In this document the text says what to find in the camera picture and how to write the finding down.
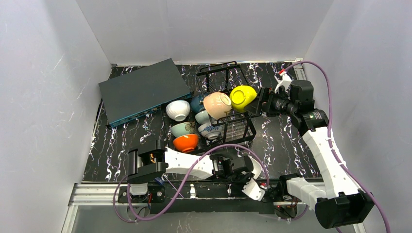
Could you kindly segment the black wire dish rack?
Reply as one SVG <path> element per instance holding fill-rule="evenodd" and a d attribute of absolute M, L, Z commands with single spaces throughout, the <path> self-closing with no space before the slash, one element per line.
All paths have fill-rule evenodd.
<path fill-rule="evenodd" d="M 250 85 L 241 64 L 232 61 L 221 64 L 207 65 L 178 65 L 183 81 L 189 87 L 190 94 L 181 98 L 191 102 L 194 96 L 221 92 L 230 95 L 231 91 L 240 85 Z M 227 116 L 215 120 L 216 127 L 222 126 L 223 131 L 217 139 L 209 140 L 198 132 L 200 123 L 194 125 L 195 133 L 198 134 L 199 142 L 195 150 L 189 154 L 201 154 L 207 150 L 225 143 L 249 144 L 256 136 L 256 130 L 252 123 L 252 117 L 244 112 L 239 113 L 232 109 Z"/>

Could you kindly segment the blue floral white bowl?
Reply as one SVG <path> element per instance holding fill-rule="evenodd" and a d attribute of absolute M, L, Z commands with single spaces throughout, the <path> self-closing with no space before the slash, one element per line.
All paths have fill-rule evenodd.
<path fill-rule="evenodd" d="M 207 140 L 214 140 L 223 134 L 223 126 L 213 126 L 211 123 L 205 123 L 198 127 L 198 132 Z"/>

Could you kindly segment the celadon green bowl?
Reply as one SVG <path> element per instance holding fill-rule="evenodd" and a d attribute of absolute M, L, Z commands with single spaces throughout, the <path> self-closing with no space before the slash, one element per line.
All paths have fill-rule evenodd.
<path fill-rule="evenodd" d="M 196 123 L 194 121 L 182 122 L 171 127 L 171 133 L 178 138 L 187 134 L 195 134 Z"/>

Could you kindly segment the white ribbed bowl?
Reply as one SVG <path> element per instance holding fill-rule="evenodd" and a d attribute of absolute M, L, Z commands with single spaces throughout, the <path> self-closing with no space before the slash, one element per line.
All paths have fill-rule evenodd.
<path fill-rule="evenodd" d="M 185 100 L 176 100 L 166 106 L 166 114 L 174 121 L 181 122 L 190 113 L 190 104 Z"/>

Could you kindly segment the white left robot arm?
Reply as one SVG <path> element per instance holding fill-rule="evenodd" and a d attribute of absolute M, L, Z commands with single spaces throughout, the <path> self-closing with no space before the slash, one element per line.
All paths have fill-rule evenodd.
<path fill-rule="evenodd" d="M 176 173 L 201 180 L 217 179 L 231 185 L 242 185 L 241 191 L 253 200 L 265 194 L 256 179 L 262 172 L 261 164 L 250 156 L 228 158 L 222 155 L 205 157 L 178 152 L 158 141 L 154 150 L 139 153 L 131 149 L 127 154 L 127 183 L 130 195 L 137 197 L 149 193 L 148 184 L 164 174 Z"/>

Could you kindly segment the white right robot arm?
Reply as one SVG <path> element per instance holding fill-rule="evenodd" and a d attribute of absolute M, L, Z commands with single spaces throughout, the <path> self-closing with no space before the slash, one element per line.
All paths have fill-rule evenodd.
<path fill-rule="evenodd" d="M 289 87 L 262 88 L 244 110 L 251 115 L 287 115 L 308 145 L 321 172 L 324 188 L 298 174 L 279 178 L 275 195 L 296 197 L 315 211 L 325 229 L 362 223 L 374 207 L 372 197 L 344 170 L 343 160 L 328 129 L 329 119 L 314 107 L 314 88 L 309 81 L 292 81 Z"/>

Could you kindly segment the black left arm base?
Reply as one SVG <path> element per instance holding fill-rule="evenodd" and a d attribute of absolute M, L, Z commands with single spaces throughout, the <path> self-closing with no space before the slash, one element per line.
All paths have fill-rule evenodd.
<path fill-rule="evenodd" d="M 142 195 L 129 195 L 131 198 L 131 203 L 136 214 L 140 217 L 147 217 L 151 208 L 155 204 L 163 204 L 165 201 L 165 187 L 154 183 L 148 184 L 148 190 L 146 194 Z M 128 205 L 127 199 L 127 188 L 126 186 L 120 187 L 118 192 L 118 197 L 115 199 L 117 203 L 126 204 L 126 212 L 130 220 L 137 221 L 136 216 L 132 213 L 130 206 Z"/>

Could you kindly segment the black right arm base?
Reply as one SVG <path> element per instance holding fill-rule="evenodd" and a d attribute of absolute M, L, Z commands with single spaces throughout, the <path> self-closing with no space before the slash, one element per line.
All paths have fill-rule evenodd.
<path fill-rule="evenodd" d="M 264 187 L 261 183 L 261 189 L 265 191 L 262 199 L 263 203 L 272 203 L 274 205 L 275 215 L 279 220 L 295 221 L 300 219 L 309 210 L 309 207 L 305 205 L 303 211 L 298 210 L 298 204 L 303 202 L 286 190 L 286 184 L 279 181 L 275 186 Z"/>

